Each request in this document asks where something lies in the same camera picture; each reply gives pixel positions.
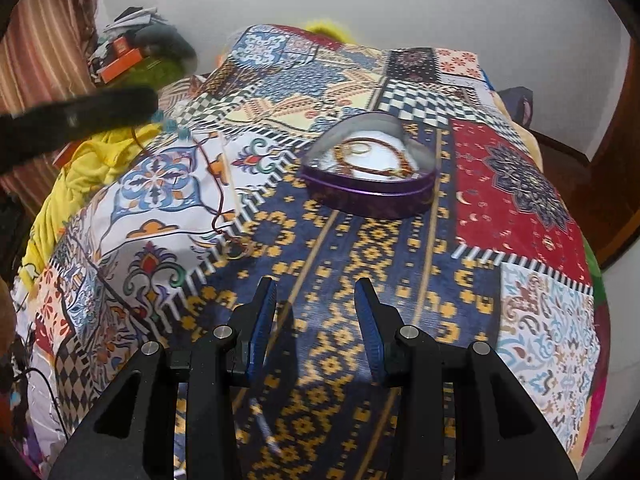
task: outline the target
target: orange box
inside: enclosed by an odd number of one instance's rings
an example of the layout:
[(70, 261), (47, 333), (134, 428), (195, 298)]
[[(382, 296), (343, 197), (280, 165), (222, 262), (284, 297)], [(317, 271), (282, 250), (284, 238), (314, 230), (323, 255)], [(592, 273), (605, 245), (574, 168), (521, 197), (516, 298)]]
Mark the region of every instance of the orange box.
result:
[(119, 57), (116, 61), (107, 65), (106, 67), (98, 70), (98, 74), (105, 83), (108, 83), (112, 79), (116, 79), (117, 76), (122, 74), (125, 70), (128, 70), (136, 63), (143, 60), (142, 53), (139, 48), (129, 50), (122, 57)]
[(127, 43), (127, 38), (125, 38), (124, 36), (120, 36), (119, 38), (113, 40), (113, 48), (116, 51), (116, 55), (118, 57), (124, 56), (129, 50), (131, 50), (129, 43)]
[(68, 143), (68, 145), (60, 150), (60, 153), (58, 153), (56, 158), (53, 159), (53, 166), (61, 170), (62, 166), (64, 166), (71, 160), (71, 157), (74, 156), (74, 153), (78, 149), (78, 146), (82, 144), (82, 142), (84, 141), (74, 140), (73, 142)]

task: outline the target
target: clothes pile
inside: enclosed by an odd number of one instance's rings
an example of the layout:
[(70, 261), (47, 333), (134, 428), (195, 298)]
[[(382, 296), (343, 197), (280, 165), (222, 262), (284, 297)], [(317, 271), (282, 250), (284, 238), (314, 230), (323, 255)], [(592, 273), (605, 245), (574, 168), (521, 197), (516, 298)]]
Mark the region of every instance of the clothes pile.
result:
[(147, 84), (161, 88), (193, 73), (193, 47), (155, 7), (129, 7), (108, 25), (89, 58), (97, 86)]

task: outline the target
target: bed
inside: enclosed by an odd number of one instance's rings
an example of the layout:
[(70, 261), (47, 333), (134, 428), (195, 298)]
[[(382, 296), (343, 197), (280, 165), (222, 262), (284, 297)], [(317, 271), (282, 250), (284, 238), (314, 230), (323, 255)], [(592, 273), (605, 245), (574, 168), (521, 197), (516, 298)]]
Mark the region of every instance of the bed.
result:
[[(49, 378), (67, 432), (143, 342), (190, 345), (271, 276), (279, 306), (266, 368), (234, 392), (244, 475), (382, 478), (399, 395), (370, 384), (353, 307), (353, 283), (368, 277), (383, 303), (437, 341), (491, 344), (579, 468), (606, 384), (600, 271), (475, 54), (380, 51), (257, 25), (196, 91), (188, 81), (168, 88), (161, 108), (148, 153), (70, 218), (34, 285), (14, 287), (26, 347), (14, 363)], [(308, 198), (301, 153), (370, 110), (399, 118), (436, 154), (424, 215), (360, 218)], [(222, 210), (207, 166), (223, 184)], [(220, 229), (249, 234), (252, 253), (225, 259)], [(42, 378), (17, 383), (10, 406), (14, 441), (45, 476), (65, 437)], [(452, 478), (451, 408), (446, 438)]]

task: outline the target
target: red patterned fabric patch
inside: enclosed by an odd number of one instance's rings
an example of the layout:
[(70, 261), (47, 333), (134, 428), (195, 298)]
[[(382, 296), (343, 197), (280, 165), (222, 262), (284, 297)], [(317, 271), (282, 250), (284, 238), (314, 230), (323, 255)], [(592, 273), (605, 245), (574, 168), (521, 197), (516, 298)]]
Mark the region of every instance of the red patterned fabric patch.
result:
[(576, 286), (591, 285), (580, 229), (533, 160), (489, 126), (457, 120), (451, 125), (460, 244), (454, 257), (488, 254), (496, 263), (512, 261), (538, 271), (545, 266), (544, 272), (557, 271), (558, 279), (565, 274)]
[(289, 27), (288, 25), (273, 25), (273, 27), (277, 27), (281, 30), (286, 30), (287, 32), (302, 36), (303, 38), (306, 38), (309, 41), (313, 41), (315, 44), (324, 46), (325, 48), (328, 48), (330, 50), (338, 50), (343, 45), (343, 43), (341, 43), (340, 41), (332, 40), (331, 38), (322, 36), (321, 34), (309, 32), (308, 30), (304, 30), (303, 28)]

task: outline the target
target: yellow cloth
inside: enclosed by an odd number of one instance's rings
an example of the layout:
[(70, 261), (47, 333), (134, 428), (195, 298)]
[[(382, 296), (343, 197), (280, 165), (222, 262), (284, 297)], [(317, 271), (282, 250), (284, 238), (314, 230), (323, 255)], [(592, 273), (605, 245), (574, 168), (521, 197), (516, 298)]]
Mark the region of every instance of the yellow cloth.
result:
[(314, 34), (340, 41), (340, 43), (353, 44), (356, 42), (346, 29), (331, 20), (315, 20), (314, 22), (305, 23), (303, 28)]
[[(145, 146), (160, 131), (160, 124), (148, 124), (136, 129), (136, 137)], [(49, 261), (64, 232), (64, 222), (80, 211), (93, 193), (115, 182), (139, 153), (131, 128), (95, 134), (78, 146), (60, 170), (31, 227), (27, 251), (18, 272), (27, 288), (33, 285), (32, 276), (39, 275)]]

